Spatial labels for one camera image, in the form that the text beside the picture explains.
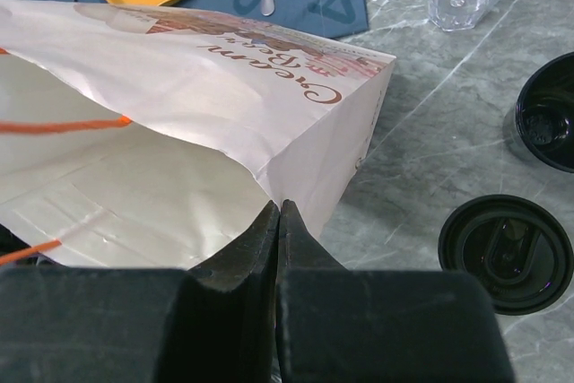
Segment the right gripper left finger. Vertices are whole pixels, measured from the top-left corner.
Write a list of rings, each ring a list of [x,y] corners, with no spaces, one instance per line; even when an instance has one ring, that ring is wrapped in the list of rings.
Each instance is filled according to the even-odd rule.
[[[189,270],[9,265],[4,382],[267,382],[279,211]]]

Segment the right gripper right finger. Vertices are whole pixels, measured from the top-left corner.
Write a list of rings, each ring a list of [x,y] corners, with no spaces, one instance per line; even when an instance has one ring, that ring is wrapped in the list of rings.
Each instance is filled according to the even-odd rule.
[[[285,382],[512,382],[491,300],[458,272],[349,270],[297,205],[279,221],[276,342]]]

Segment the cream paper bag orange handles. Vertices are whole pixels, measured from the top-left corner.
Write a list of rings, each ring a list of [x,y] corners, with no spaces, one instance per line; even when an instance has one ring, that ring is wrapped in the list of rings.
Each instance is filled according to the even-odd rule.
[[[265,205],[319,234],[395,58],[229,15],[1,3],[1,223],[61,265],[191,268]]]

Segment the black cup lid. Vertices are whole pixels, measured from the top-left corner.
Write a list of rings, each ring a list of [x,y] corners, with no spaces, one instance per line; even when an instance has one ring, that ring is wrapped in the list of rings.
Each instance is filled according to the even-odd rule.
[[[558,220],[529,200],[480,196],[459,206],[441,228],[442,269],[474,276],[496,312],[528,315],[568,289],[573,247]]]

